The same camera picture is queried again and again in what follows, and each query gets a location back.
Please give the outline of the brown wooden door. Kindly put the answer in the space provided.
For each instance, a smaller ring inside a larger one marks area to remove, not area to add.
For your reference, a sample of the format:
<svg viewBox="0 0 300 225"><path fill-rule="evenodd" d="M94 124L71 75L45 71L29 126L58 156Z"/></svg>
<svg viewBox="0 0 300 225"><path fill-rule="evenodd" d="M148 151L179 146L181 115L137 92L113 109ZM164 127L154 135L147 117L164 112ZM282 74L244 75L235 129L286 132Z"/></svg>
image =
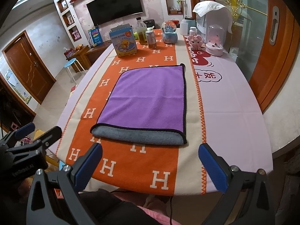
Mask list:
<svg viewBox="0 0 300 225"><path fill-rule="evenodd" d="M16 36L2 53L17 79L41 104L56 80L38 55L27 32Z"/></svg>

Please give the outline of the blue duck picture box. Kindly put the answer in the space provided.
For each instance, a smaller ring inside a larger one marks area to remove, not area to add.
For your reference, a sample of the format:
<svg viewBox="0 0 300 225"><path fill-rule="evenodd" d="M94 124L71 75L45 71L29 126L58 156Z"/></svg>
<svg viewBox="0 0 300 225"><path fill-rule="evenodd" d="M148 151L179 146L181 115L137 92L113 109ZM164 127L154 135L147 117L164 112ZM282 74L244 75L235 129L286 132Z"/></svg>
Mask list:
<svg viewBox="0 0 300 225"><path fill-rule="evenodd" d="M137 52L136 40L130 24L127 23L112 28L109 36L118 57L132 55Z"/></svg>

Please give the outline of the pink glass dome ornament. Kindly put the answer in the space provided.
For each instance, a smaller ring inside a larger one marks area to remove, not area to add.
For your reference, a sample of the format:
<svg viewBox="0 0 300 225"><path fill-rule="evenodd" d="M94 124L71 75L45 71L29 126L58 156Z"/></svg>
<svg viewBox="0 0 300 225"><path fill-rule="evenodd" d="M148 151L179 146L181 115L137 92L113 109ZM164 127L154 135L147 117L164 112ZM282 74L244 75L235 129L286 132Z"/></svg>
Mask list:
<svg viewBox="0 0 300 225"><path fill-rule="evenodd" d="M212 24L206 33L206 52L213 56L222 56L225 43L225 30L223 27Z"/></svg>

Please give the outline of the pink rabbit figurine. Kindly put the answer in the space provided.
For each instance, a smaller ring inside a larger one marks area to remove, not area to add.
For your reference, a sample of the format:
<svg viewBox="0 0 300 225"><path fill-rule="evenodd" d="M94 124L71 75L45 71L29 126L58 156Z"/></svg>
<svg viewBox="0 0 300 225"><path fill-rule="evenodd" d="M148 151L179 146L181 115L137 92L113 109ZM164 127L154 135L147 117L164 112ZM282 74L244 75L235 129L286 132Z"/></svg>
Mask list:
<svg viewBox="0 0 300 225"><path fill-rule="evenodd" d="M190 35L188 36L188 42L193 51L199 51L201 50L203 39L200 35Z"/></svg>

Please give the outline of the wooden tv cabinet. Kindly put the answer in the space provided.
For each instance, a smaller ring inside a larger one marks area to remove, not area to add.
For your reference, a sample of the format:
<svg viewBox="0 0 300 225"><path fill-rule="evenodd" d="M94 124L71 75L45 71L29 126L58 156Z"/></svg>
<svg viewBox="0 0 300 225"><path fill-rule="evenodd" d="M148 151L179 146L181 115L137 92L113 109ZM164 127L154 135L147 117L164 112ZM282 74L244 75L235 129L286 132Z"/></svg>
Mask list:
<svg viewBox="0 0 300 225"><path fill-rule="evenodd" d="M66 60L71 60L75 58L79 61L79 63L83 66L85 70L88 70L100 57L100 55L108 48L110 44L111 42L107 41L104 42L102 45L98 45L93 48L89 48L89 46L83 46L80 50L76 51Z"/></svg>

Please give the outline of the wooden sliding door frame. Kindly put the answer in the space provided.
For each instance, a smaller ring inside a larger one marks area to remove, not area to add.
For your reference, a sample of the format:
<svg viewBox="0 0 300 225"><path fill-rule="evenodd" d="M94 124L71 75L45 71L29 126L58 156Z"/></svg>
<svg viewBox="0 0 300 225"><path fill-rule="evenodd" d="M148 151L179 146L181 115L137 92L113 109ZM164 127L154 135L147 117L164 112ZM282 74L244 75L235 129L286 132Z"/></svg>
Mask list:
<svg viewBox="0 0 300 225"><path fill-rule="evenodd" d="M268 0L267 23L260 55L249 84L261 111L286 81L299 48L299 23L283 0Z"/></svg>

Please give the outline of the white wall shelf unit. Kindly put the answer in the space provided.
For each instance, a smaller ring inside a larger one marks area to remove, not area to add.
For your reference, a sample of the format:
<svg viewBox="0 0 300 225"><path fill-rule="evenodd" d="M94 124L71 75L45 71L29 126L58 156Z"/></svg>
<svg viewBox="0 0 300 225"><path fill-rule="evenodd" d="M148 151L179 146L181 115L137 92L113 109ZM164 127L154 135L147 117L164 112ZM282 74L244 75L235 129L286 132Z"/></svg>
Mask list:
<svg viewBox="0 0 300 225"><path fill-rule="evenodd" d="M73 44L87 46L88 39L82 29L71 0L53 0L64 29Z"/></svg>

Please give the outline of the brown spice jar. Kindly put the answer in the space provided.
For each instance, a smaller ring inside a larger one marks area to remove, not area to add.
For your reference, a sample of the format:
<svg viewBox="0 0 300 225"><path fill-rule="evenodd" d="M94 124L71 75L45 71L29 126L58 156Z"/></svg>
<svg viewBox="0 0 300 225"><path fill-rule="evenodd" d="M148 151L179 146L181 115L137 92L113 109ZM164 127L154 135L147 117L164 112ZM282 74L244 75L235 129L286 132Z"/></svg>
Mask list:
<svg viewBox="0 0 300 225"><path fill-rule="evenodd" d="M156 38L155 38L154 31L146 31L145 35L146 35L148 48L149 49L156 49L157 48L157 43L156 43Z"/></svg>

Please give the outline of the white teal canister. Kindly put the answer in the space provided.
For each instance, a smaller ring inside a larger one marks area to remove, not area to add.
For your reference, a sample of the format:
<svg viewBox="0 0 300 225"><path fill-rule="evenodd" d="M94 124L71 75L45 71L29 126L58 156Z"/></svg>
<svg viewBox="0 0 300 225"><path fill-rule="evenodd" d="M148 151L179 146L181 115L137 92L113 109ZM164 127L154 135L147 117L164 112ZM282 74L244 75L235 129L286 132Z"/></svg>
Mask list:
<svg viewBox="0 0 300 225"><path fill-rule="evenodd" d="M180 22L180 34L183 36L189 35L190 27L195 27L196 26L196 20L193 19L192 17L185 17L181 22Z"/></svg>

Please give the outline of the white cloth on dispenser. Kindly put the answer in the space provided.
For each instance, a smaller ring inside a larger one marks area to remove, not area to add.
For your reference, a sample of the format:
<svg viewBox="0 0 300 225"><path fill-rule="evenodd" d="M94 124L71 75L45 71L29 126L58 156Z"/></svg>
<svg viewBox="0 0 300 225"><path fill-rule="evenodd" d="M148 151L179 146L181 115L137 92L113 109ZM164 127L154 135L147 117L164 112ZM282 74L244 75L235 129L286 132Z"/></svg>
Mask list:
<svg viewBox="0 0 300 225"><path fill-rule="evenodd" d="M203 17L209 12L214 12L215 14L218 11L222 12L221 18L227 21L227 24L223 28L227 29L227 31L232 34L231 28L233 24L233 18L231 12L226 6L217 3L216 1L201 1L197 3L192 10L192 12L196 13L199 17Z"/></svg>

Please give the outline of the blue poster board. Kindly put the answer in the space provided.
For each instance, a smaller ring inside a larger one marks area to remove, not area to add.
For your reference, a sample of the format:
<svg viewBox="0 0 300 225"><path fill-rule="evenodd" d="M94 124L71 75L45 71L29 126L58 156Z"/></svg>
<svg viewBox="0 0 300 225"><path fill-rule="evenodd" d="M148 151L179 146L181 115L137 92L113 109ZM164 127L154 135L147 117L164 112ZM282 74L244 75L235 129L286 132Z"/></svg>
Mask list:
<svg viewBox="0 0 300 225"><path fill-rule="evenodd" d="M98 27L94 27L92 29L89 29L88 34L90 36L90 40L91 40L90 45L92 47L96 47L98 45L103 44L103 40L102 40L102 37L101 37L101 34L100 34L100 31L99 31Z"/></svg>

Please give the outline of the blue round stool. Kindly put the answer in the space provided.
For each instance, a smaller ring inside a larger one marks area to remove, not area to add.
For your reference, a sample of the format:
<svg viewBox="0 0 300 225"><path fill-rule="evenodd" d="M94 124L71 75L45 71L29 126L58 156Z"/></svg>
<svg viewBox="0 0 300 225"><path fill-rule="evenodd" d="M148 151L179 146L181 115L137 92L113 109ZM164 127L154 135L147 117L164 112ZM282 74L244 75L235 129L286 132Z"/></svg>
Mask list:
<svg viewBox="0 0 300 225"><path fill-rule="evenodd" d="M64 65L64 69L67 71L68 76L70 77L71 81L77 84L76 79L75 79L75 74L76 73L86 73L86 70L84 67L81 65L78 59L72 58L66 62Z"/></svg>

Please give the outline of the clear bottle yellow liquid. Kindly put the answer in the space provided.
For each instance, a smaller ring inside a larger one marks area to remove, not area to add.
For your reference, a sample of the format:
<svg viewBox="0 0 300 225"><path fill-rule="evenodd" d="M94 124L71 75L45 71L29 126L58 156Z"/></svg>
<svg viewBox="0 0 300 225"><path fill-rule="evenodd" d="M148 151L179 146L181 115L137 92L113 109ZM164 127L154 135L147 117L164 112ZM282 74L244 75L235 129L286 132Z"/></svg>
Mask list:
<svg viewBox="0 0 300 225"><path fill-rule="evenodd" d="M136 32L137 32L138 41L141 45L147 45L146 24L142 21L141 17L138 17L136 20L137 20Z"/></svg>

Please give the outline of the purple grey microfiber towel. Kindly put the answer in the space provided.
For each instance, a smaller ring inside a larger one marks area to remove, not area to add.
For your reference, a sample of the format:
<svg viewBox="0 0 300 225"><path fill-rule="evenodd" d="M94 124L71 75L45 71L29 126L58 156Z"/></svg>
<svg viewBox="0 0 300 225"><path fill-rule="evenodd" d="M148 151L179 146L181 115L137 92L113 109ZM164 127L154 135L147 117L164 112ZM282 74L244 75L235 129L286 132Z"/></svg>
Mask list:
<svg viewBox="0 0 300 225"><path fill-rule="evenodd" d="M121 142L182 146L186 139L184 64L122 73L91 134Z"/></svg>

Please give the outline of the black wall television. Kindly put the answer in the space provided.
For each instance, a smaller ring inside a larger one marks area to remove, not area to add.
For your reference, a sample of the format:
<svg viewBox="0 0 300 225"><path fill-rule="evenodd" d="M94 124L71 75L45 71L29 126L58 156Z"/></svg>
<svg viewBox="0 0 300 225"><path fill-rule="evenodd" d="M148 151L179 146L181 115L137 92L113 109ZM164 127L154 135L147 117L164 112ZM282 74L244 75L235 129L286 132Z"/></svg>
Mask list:
<svg viewBox="0 0 300 225"><path fill-rule="evenodd" d="M140 0L94 0L86 6L94 26L143 13Z"/></svg>

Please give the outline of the small white pill bottle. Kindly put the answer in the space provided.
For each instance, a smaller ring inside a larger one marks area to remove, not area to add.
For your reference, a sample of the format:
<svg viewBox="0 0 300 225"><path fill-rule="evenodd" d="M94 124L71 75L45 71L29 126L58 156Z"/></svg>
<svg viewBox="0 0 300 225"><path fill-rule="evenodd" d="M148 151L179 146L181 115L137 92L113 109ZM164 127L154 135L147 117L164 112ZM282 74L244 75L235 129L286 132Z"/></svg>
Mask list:
<svg viewBox="0 0 300 225"><path fill-rule="evenodd" d="M189 30L189 35L190 36L197 36L197 27L191 26Z"/></svg>

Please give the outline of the blue snow globe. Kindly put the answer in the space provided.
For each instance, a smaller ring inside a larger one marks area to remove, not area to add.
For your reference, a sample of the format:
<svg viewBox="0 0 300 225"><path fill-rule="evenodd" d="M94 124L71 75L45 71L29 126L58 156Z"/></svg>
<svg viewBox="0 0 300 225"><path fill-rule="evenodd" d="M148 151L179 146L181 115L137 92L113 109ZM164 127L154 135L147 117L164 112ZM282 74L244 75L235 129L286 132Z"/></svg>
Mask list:
<svg viewBox="0 0 300 225"><path fill-rule="evenodd" d="M178 36L176 29L176 24L171 20L165 21L161 25L162 40L165 44L175 44L177 42Z"/></svg>

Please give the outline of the white water dispenser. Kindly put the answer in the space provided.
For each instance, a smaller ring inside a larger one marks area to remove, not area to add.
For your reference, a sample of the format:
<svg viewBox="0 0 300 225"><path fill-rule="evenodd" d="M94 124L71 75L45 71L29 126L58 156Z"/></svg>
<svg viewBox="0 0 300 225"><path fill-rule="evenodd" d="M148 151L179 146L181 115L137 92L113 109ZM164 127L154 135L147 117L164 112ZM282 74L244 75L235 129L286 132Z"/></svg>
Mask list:
<svg viewBox="0 0 300 225"><path fill-rule="evenodd" d="M209 12L203 17L199 17L196 14L196 26L198 31L200 32L202 38L204 38L204 41L206 42L206 33L208 32L208 28L212 24L219 25L221 27L224 27L227 24L227 21L225 19L221 18L222 12L218 11L214 14L214 12Z"/></svg>

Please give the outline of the orange H-pattern blanket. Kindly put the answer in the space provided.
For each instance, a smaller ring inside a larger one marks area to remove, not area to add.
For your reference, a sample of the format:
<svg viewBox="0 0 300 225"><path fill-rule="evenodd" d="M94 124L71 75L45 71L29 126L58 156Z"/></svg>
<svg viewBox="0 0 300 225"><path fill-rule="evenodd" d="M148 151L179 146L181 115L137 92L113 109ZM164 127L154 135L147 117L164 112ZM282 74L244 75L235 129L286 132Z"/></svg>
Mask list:
<svg viewBox="0 0 300 225"><path fill-rule="evenodd" d="M52 148L66 164L100 143L92 186L110 184L148 194L206 193L198 158L206 139L199 86L184 37L117 57L112 46L96 60L69 99Z"/></svg>

